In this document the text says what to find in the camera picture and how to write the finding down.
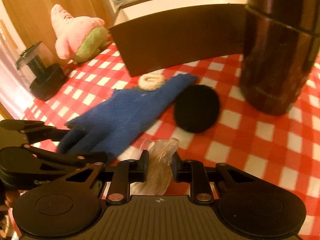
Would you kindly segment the person's left hand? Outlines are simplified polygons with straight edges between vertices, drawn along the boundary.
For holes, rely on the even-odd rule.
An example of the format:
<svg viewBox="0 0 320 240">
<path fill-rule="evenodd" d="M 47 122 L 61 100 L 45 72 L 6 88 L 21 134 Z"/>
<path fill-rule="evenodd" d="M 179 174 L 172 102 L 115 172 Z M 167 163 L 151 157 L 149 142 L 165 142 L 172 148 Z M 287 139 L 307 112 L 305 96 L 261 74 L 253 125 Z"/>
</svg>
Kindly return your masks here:
<svg viewBox="0 0 320 240">
<path fill-rule="evenodd" d="M 14 202 L 20 197 L 18 190 L 8 190 L 5 193 L 1 193 L 1 212 L 8 211 L 13 207 Z"/>
</svg>

